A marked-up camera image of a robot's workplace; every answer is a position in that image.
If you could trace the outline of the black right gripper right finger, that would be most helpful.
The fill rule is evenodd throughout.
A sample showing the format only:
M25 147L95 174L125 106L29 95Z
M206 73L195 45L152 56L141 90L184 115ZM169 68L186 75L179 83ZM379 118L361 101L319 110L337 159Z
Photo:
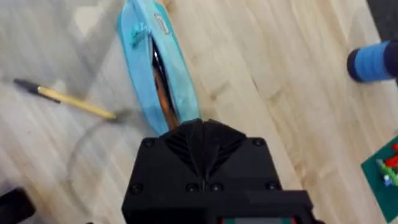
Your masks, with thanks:
M203 123L207 201L253 201L283 190L267 142L221 122Z

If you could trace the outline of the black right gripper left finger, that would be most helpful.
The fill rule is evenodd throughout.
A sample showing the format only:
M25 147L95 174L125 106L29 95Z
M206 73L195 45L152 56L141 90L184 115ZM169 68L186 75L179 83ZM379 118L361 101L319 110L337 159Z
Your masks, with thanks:
M142 140L123 209L203 209L205 123L184 122L157 138Z

